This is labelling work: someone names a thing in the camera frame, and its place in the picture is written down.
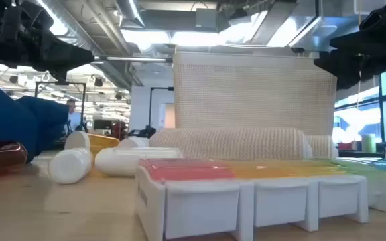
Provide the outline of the blue cloth bundle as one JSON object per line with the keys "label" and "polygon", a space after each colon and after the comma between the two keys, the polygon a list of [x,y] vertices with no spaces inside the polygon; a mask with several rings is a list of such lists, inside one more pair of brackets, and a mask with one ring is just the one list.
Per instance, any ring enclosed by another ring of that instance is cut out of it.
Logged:
{"label": "blue cloth bundle", "polygon": [[31,96],[14,100],[0,89],[0,141],[21,143],[29,163],[62,136],[68,113],[65,104]]}

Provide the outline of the black metal frame stand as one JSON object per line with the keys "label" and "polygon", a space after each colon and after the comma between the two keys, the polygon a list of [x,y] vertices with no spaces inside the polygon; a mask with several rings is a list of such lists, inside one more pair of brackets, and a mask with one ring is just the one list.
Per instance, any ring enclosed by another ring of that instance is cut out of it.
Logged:
{"label": "black metal frame stand", "polygon": [[39,91],[39,86],[40,84],[55,84],[57,86],[82,86],[83,91],[81,92],[82,98],[81,98],[81,120],[80,120],[80,126],[76,128],[77,131],[84,131],[88,132],[88,127],[86,123],[84,122],[84,108],[85,108],[85,100],[86,100],[86,83],[78,83],[78,82],[67,82],[67,81],[53,81],[53,82],[43,82],[43,81],[38,81],[35,82],[35,89],[34,89],[34,96],[37,98],[38,97],[38,91]]}
{"label": "black metal frame stand", "polygon": [[167,91],[173,92],[174,87],[169,86],[169,87],[151,87],[150,88],[150,92],[149,92],[149,120],[148,120],[149,128],[153,127],[153,124],[152,124],[153,118],[152,117],[153,117],[153,91],[154,90],[167,90]]}

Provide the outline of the small beige bandage roll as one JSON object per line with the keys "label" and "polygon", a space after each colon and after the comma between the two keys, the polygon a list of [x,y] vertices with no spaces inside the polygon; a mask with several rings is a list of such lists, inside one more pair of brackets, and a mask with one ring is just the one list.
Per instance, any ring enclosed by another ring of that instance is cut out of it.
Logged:
{"label": "small beige bandage roll", "polygon": [[307,141],[312,148],[312,154],[315,158],[336,158],[338,149],[329,135],[307,135]]}

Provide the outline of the orange pill bottle white cap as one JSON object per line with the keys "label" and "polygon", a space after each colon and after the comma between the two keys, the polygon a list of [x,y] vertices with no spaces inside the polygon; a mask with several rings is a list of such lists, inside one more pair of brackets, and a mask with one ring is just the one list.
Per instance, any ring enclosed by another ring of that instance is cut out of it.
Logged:
{"label": "orange pill bottle white cap", "polygon": [[116,147],[120,140],[113,137],[90,134],[84,131],[74,131],[66,139],[64,148],[89,149],[95,157],[102,149]]}

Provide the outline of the grey ceiling box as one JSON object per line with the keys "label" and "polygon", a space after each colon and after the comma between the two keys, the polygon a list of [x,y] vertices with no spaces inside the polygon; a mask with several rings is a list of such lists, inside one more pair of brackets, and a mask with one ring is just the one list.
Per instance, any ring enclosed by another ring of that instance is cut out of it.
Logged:
{"label": "grey ceiling box", "polygon": [[216,29],[218,11],[215,9],[196,9],[196,27]]}

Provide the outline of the white plastic pill bottle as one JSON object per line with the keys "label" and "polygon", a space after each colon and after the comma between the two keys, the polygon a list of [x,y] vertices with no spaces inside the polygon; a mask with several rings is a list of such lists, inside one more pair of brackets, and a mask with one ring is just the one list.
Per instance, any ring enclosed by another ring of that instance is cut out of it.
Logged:
{"label": "white plastic pill bottle", "polygon": [[182,158],[177,148],[122,148],[102,149],[94,160],[95,169],[109,176],[134,177],[141,159]]}
{"label": "white plastic pill bottle", "polygon": [[48,163],[48,173],[56,183],[77,183],[90,173],[92,161],[92,153],[87,148],[63,150]]}

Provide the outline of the green cylindrical roll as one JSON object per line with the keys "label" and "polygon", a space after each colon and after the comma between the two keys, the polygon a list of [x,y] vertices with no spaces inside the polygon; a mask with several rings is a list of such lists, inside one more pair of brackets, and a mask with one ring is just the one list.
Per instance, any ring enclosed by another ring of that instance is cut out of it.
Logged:
{"label": "green cylindrical roll", "polygon": [[376,152],[376,136],[375,134],[365,134],[361,137],[362,152],[375,153]]}

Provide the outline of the dark window frame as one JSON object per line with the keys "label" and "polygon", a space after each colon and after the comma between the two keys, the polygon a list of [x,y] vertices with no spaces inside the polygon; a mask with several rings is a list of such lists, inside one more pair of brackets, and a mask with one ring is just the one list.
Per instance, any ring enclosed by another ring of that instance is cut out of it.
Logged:
{"label": "dark window frame", "polygon": [[360,141],[365,134],[386,142],[386,72],[336,92],[333,141]]}

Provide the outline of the person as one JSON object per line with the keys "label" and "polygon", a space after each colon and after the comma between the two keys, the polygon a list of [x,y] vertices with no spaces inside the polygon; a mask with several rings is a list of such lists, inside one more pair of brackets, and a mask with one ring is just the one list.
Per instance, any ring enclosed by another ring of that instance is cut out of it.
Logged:
{"label": "person", "polygon": [[76,112],[76,101],[69,99],[66,104],[69,107],[68,122],[71,131],[82,130],[82,116],[79,112]]}

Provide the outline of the white perforated plastic basket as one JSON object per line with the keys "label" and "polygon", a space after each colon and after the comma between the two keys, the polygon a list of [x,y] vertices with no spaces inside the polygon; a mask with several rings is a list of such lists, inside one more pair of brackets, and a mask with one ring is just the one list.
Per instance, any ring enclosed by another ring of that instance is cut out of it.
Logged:
{"label": "white perforated plastic basket", "polygon": [[178,52],[178,128],[294,128],[332,136],[336,77],[311,58]]}

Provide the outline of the linear ceiling light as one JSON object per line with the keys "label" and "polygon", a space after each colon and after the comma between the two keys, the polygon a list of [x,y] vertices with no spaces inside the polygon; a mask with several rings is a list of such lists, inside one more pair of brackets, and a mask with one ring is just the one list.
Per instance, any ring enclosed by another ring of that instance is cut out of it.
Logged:
{"label": "linear ceiling light", "polygon": [[148,57],[133,57],[133,56],[95,56],[94,62],[144,62],[144,63],[172,63],[171,58],[148,58]]}

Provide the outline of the rainbow weekly pill organizer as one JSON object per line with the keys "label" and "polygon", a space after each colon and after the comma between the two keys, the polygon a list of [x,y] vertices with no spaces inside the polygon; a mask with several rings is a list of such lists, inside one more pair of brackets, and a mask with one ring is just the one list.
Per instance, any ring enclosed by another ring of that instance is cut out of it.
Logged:
{"label": "rainbow weekly pill organizer", "polygon": [[137,213],[149,241],[293,224],[315,232],[324,218],[359,223],[386,212],[386,159],[228,161],[142,159]]}

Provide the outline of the small vial white cap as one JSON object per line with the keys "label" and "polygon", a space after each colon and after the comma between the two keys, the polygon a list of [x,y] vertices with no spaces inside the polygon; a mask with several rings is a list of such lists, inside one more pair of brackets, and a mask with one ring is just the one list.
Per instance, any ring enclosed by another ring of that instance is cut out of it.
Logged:
{"label": "small vial white cap", "polygon": [[145,137],[127,137],[119,142],[117,145],[120,148],[148,148],[149,147],[149,139]]}

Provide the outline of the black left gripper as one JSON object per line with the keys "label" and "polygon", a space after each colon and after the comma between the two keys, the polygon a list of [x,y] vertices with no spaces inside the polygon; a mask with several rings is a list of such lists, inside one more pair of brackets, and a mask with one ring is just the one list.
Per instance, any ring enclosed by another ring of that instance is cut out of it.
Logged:
{"label": "black left gripper", "polygon": [[37,71],[67,72],[94,60],[90,50],[69,44],[52,35],[54,20],[35,1],[13,0],[13,7],[21,10],[20,59],[9,63],[10,68],[30,66]]}

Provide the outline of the large beige bandage roll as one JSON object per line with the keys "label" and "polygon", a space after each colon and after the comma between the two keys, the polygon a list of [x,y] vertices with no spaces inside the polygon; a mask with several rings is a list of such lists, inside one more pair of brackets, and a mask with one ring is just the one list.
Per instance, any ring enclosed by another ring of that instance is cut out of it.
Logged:
{"label": "large beige bandage roll", "polygon": [[160,129],[149,145],[177,148],[191,159],[299,160],[313,156],[305,134],[294,128]]}

